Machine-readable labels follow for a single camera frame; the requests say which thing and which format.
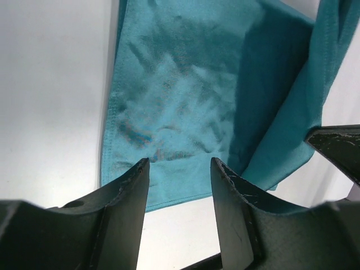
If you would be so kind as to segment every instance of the black pointed object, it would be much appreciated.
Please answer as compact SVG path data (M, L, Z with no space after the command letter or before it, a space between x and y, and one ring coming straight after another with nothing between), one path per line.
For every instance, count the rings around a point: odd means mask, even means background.
M360 269L360 203L283 201L211 160L224 270Z
M360 125L316 128L307 142L360 187Z
M0 201L0 269L136 269L149 160L66 204Z

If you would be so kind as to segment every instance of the white surface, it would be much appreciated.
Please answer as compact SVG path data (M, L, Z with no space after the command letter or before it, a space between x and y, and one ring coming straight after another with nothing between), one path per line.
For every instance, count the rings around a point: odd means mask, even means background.
M318 0L284 2L316 15ZM115 0L2 0L2 199L61 206L97 187L117 5ZM324 125L360 122L359 46L357 30L325 104ZM345 197L351 185L315 155L275 194L311 206ZM217 252L212 198L145 215L138 269L180 269Z
M2 199L61 206L98 187L116 3L1 0Z

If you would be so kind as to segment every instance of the black object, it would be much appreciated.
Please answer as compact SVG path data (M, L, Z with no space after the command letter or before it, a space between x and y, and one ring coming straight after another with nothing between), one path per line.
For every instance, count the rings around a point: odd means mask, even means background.
M0 269L136 269L149 160L63 208L0 202Z
M307 142L359 185L360 126L315 129ZM184 270L360 269L360 202L303 208L217 158L211 185L221 253ZM63 208L0 201L0 269L136 269L148 189L142 159Z

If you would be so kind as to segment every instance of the fabric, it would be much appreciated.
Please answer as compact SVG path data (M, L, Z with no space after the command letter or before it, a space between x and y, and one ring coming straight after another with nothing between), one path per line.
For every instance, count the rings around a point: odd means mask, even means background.
M259 186L281 181L254 172L265 162L259 147L271 143L268 132L304 73L312 22L279 1L124 4L102 185L149 157L150 211L210 196L213 156ZM289 173L302 159L279 168Z
M321 1L309 59L242 176L265 190L305 164L304 139L321 125L322 108L360 17L360 1Z

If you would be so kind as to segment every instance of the folded fabric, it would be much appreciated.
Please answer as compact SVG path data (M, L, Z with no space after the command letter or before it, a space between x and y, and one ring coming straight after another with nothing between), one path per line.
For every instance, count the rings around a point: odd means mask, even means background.
M253 158L304 70L312 22L280 1L124 4L102 185L149 157L150 211L210 196L213 156L262 170Z
M359 0L320 2L309 59L242 173L245 179L267 190L311 158L314 150L304 139L321 125L323 104L359 18Z

